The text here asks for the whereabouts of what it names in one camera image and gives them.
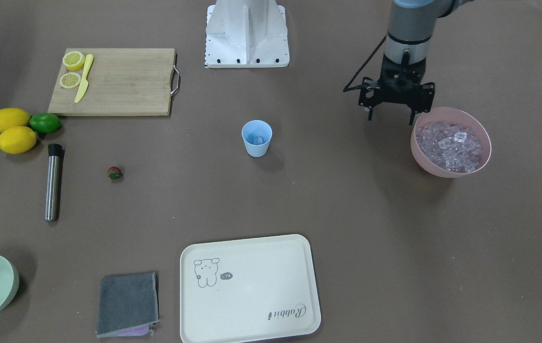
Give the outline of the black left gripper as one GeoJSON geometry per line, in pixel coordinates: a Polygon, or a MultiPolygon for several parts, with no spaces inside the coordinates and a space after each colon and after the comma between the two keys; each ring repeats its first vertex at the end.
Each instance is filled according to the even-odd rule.
{"type": "Polygon", "coordinates": [[[432,107],[436,85],[423,84],[426,59],[414,64],[403,63],[410,53],[399,59],[399,63],[384,56],[378,80],[363,78],[358,104],[368,109],[368,120],[372,120],[374,108],[382,103],[403,104],[410,108],[409,125],[416,122],[418,113],[429,112],[432,107]]]}

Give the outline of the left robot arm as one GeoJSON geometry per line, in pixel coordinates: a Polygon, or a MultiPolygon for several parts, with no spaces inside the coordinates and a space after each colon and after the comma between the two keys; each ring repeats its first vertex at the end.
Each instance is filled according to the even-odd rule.
{"type": "Polygon", "coordinates": [[[410,108],[409,123],[418,114],[431,110],[436,85],[423,84],[426,56],[438,18],[447,17],[466,0],[394,0],[386,36],[373,50],[385,44],[377,80],[364,77],[360,85],[346,85],[347,91],[360,91],[358,104],[370,113],[382,103],[410,108]]]}

